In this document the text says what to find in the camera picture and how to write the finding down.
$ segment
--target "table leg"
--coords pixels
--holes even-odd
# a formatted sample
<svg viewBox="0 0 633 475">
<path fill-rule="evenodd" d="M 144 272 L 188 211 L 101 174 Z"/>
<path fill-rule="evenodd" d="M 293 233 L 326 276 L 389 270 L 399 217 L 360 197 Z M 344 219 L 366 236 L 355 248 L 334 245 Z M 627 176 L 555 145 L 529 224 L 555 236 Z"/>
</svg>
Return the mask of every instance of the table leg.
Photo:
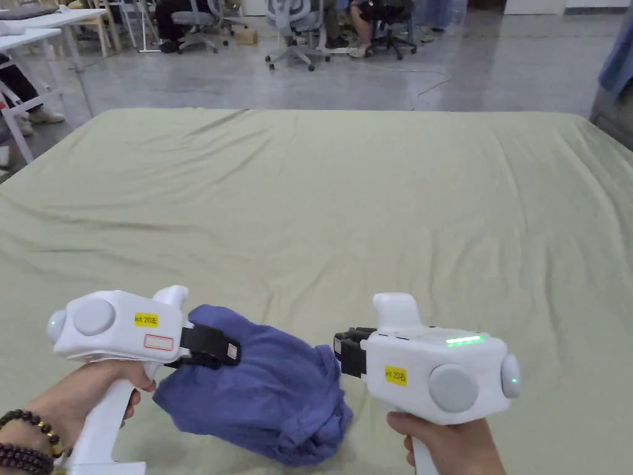
<svg viewBox="0 0 633 475">
<path fill-rule="evenodd" d="M 24 157 L 24 160 L 26 160 L 27 163 L 31 163 L 35 158 L 33 157 L 33 154 L 31 153 L 31 149 L 28 148 L 27 141 L 24 140 L 24 136 L 22 135 L 22 132 L 20 132 L 18 123 L 15 121 L 15 116 L 11 113 L 9 106 L 5 102 L 1 102 L 0 107 L 1 107 L 0 111 L 2 112 L 2 115 L 4 117 L 4 121 L 6 122 L 6 125 L 9 127 L 9 130 L 11 131 L 11 135 L 13 136 L 13 139 L 15 140 L 15 143 L 17 144 L 18 149 L 20 150 L 20 153 L 22 154 L 22 156 Z"/>
<path fill-rule="evenodd" d="M 143 19 L 149 25 L 149 31 L 152 32 L 152 36 L 154 37 L 154 41 L 158 43 L 160 40 L 158 38 L 158 33 L 156 33 L 156 29 L 154 29 L 154 25 L 152 24 L 152 19 L 149 16 L 149 5 L 147 3 L 147 0 L 141 0 L 141 8 L 143 9 L 143 13 L 144 13 L 144 18 Z"/>
<path fill-rule="evenodd" d="M 86 91 L 84 82 L 84 64 L 79 56 L 79 52 L 77 51 L 77 44 L 75 43 L 72 32 L 70 31 L 70 26 L 65 26 L 62 29 L 66 38 L 66 44 L 70 50 L 70 57 L 73 59 L 73 64 L 75 65 L 75 73 L 77 74 L 77 79 L 79 79 L 81 92 L 84 94 L 85 104 L 88 107 L 88 112 L 90 112 L 90 117 L 94 117 L 94 107 L 90 99 L 90 94 Z"/>
<path fill-rule="evenodd" d="M 60 95 L 61 108 L 64 110 L 66 121 L 70 124 L 70 109 L 68 107 L 68 102 L 66 101 L 66 96 L 61 86 L 63 84 L 63 79 L 61 78 L 60 70 L 57 67 L 57 63 L 53 61 L 53 50 L 51 49 L 51 46 L 48 43 L 47 39 L 40 41 L 40 49 L 45 52 L 44 57 L 46 59 L 46 63 L 48 64 L 48 69 L 51 71 L 51 75 L 53 76 L 53 89 L 56 89 L 58 91 L 58 94 Z"/>
</svg>

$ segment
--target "brown bead bracelet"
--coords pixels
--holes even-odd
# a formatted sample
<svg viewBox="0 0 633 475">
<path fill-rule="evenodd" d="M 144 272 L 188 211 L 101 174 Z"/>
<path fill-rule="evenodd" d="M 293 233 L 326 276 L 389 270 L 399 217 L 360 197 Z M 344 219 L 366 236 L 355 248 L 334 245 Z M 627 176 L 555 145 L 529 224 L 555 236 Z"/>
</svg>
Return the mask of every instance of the brown bead bracelet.
<svg viewBox="0 0 633 475">
<path fill-rule="evenodd" d="M 33 414 L 29 410 L 10 410 L 0 418 L 0 429 L 11 421 L 24 421 L 32 426 L 37 426 L 42 431 L 42 434 L 48 438 L 48 442 L 51 444 L 51 455 L 53 458 L 58 459 L 62 456 L 63 450 L 61 449 L 60 436 L 53 432 L 50 424 L 42 422 L 41 417 Z"/>
<path fill-rule="evenodd" d="M 30 448 L 0 443 L 0 467 L 34 475 L 53 473 L 53 458 Z"/>
</svg>

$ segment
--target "red rectangle label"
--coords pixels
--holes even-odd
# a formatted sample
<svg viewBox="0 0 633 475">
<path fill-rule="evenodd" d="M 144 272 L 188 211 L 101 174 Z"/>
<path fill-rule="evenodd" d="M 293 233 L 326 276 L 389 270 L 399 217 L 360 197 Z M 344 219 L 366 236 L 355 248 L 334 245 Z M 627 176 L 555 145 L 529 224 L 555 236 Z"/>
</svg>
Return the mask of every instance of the red rectangle label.
<svg viewBox="0 0 633 475">
<path fill-rule="evenodd" d="M 164 352 L 170 352 L 173 350 L 173 338 L 167 338 L 166 336 L 158 335 L 145 335 L 145 348 L 152 350 L 163 350 Z"/>
</svg>

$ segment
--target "human hand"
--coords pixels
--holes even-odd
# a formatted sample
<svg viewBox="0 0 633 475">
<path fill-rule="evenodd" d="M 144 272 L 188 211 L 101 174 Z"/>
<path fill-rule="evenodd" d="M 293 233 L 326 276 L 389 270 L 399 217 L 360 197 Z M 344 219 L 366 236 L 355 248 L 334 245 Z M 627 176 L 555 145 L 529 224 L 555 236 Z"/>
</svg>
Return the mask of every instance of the human hand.
<svg viewBox="0 0 633 475">
<path fill-rule="evenodd" d="M 64 450 L 74 446 L 84 428 L 88 413 L 103 399 L 108 388 L 119 379 L 128 379 L 135 387 L 147 392 L 156 389 L 143 364 L 138 361 L 107 360 L 88 363 L 72 372 L 25 409 L 39 415 L 59 434 Z M 141 401 L 137 389 L 132 392 L 125 419 L 134 415 L 134 406 Z"/>
<path fill-rule="evenodd" d="M 427 446 L 440 475 L 505 475 L 485 419 L 459 426 L 438 426 L 403 412 L 390 412 L 387 423 L 405 435 L 407 462 L 415 467 L 415 437 Z"/>
</svg>

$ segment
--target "shoe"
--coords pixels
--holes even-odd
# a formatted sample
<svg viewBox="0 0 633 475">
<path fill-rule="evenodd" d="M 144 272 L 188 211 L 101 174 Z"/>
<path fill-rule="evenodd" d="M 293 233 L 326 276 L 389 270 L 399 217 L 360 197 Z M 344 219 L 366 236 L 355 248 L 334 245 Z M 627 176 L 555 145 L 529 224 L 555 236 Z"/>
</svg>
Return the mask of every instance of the shoe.
<svg viewBox="0 0 633 475">
<path fill-rule="evenodd" d="M 66 121 L 66 116 L 58 114 L 50 109 L 42 106 L 35 112 L 28 114 L 28 120 L 34 125 L 39 124 L 58 124 Z"/>
<path fill-rule="evenodd" d="M 348 46 L 349 41 L 342 36 L 339 36 L 338 38 L 328 38 L 325 41 L 325 47 L 327 49 L 347 48 Z"/>
<path fill-rule="evenodd" d="M 25 137 L 30 137 L 33 135 L 33 127 L 31 126 L 31 122 L 26 117 L 22 117 L 21 115 L 15 116 L 15 122 L 18 123 L 18 127 L 20 128 L 20 132 Z"/>
<path fill-rule="evenodd" d="M 160 51 L 165 54 L 176 53 L 180 43 L 178 41 L 167 40 L 160 44 Z"/>
<path fill-rule="evenodd" d="M 356 46 L 355 48 L 352 48 L 348 51 L 348 55 L 351 56 L 352 58 L 366 58 L 367 56 L 371 55 L 371 52 L 369 50 L 369 47 L 371 45 L 370 44 L 360 44 L 358 46 Z"/>
</svg>

